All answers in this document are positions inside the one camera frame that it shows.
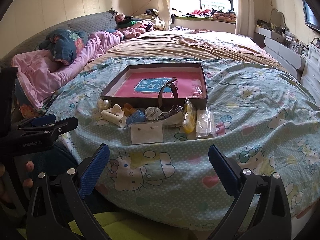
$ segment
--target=blue label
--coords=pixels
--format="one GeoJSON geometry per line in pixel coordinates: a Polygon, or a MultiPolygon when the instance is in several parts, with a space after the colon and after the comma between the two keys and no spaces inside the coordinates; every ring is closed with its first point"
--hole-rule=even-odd
{"type": "MultiPolygon", "coordinates": [[[[139,84],[135,87],[136,92],[160,92],[161,88],[165,83],[170,81],[171,78],[151,78],[142,79],[139,84]]],[[[164,92],[171,92],[169,87],[164,89],[164,92]]]]}

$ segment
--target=headboard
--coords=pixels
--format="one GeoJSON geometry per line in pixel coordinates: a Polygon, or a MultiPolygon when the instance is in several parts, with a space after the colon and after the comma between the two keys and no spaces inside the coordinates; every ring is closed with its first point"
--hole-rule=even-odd
{"type": "Polygon", "coordinates": [[[52,27],[49,27],[33,35],[29,39],[23,41],[14,49],[12,49],[2,59],[0,59],[0,69],[2,67],[10,67],[11,60],[15,55],[33,51],[35,47],[41,41],[45,40],[46,36],[55,29],[85,31],[88,34],[98,32],[98,31],[105,31],[109,29],[116,29],[116,21],[115,21],[116,15],[117,15],[117,12],[111,9],[107,12],[81,16],[78,18],[74,18],[74,19],[59,23],[52,27]]]}

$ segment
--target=tv screen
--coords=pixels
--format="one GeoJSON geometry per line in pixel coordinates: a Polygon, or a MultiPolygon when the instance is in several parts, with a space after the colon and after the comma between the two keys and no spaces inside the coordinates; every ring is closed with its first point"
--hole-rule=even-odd
{"type": "Polygon", "coordinates": [[[306,0],[303,0],[303,7],[306,25],[312,30],[320,33],[320,22],[316,19],[306,0]]]}

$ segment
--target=plastic bag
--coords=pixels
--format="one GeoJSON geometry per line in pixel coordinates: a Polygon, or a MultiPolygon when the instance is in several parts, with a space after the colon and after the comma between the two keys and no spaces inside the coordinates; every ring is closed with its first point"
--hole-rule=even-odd
{"type": "Polygon", "coordinates": [[[182,126],[186,134],[192,133],[196,128],[196,113],[196,108],[187,98],[184,105],[182,122],[182,126]]]}
{"type": "Polygon", "coordinates": [[[216,125],[214,123],[213,111],[206,107],[205,110],[197,110],[197,138],[212,138],[216,136],[216,125]]]}

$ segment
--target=metal screw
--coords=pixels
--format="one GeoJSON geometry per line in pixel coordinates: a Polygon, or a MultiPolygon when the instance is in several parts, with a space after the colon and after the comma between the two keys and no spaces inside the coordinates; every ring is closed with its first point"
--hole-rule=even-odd
{"type": "Polygon", "coordinates": [[[279,179],[280,178],[280,175],[279,175],[279,173],[274,173],[273,175],[272,175],[275,179],[279,179]]]}
{"type": "Polygon", "coordinates": [[[245,175],[250,175],[251,174],[251,171],[249,169],[244,169],[242,171],[245,175]]]}
{"type": "Polygon", "coordinates": [[[42,179],[42,178],[44,178],[44,176],[45,176],[45,173],[44,173],[44,172],[41,172],[41,173],[39,173],[38,178],[39,178],[39,179],[42,179]]]}
{"type": "Polygon", "coordinates": [[[76,170],[74,168],[71,168],[71,169],[67,170],[67,173],[69,175],[75,174],[75,172],[76,172],[76,170]]]}

